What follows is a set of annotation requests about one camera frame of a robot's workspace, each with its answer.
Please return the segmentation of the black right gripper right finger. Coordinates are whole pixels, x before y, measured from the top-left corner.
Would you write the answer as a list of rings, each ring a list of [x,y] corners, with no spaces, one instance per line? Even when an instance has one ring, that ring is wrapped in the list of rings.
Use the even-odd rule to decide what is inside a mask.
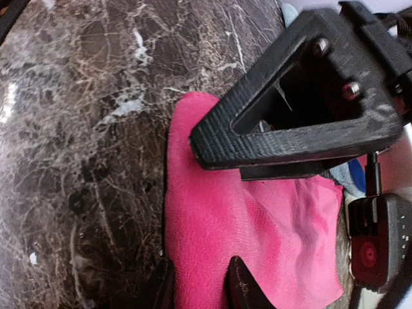
[[[229,308],[275,309],[239,256],[232,256],[227,270]]]

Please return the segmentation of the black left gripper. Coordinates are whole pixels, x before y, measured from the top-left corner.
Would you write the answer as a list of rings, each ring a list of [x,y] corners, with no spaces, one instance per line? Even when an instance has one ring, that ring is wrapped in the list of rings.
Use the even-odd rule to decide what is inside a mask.
[[[411,96],[411,8],[397,13],[373,13],[360,1],[341,1],[347,18],[370,52],[383,66],[389,90]]]

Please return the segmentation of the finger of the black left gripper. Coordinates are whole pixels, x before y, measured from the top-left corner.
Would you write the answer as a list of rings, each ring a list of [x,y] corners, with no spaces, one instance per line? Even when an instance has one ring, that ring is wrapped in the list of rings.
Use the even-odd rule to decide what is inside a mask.
[[[404,127],[395,96],[341,11],[305,10],[194,126],[189,144],[206,170],[310,176],[393,145]]]

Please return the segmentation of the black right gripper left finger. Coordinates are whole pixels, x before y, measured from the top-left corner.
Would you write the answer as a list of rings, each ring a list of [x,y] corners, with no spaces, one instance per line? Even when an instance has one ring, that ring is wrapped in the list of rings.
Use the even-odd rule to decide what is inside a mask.
[[[141,308],[174,308],[175,271],[170,259],[162,259],[152,271],[141,293]]]

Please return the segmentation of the pink towel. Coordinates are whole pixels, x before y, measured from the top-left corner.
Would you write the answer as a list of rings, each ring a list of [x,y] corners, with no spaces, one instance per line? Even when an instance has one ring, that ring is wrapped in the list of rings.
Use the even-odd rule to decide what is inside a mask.
[[[237,169],[202,169],[189,135],[217,102],[188,93],[171,120],[165,247],[176,269],[175,306],[226,308],[233,256],[276,308],[328,306],[343,293],[335,253],[342,188],[322,176],[244,182]]]

